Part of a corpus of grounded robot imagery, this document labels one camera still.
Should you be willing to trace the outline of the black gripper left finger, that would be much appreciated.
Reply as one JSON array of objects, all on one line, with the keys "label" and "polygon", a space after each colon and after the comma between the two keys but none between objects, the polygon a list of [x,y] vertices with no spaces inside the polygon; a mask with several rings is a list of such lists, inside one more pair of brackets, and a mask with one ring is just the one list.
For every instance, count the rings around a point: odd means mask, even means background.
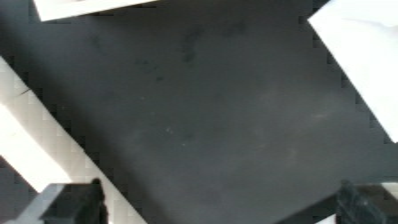
[{"label": "black gripper left finger", "polygon": [[24,210],[22,224],[109,224],[98,178],[89,183],[49,185]]}]

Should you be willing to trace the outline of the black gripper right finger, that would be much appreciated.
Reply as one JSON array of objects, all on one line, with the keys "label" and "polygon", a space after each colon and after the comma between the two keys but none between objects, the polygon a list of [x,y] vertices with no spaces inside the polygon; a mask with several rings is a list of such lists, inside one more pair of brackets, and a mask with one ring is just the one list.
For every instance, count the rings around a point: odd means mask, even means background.
[{"label": "black gripper right finger", "polygon": [[381,184],[342,183],[336,224],[398,224],[398,198]]}]

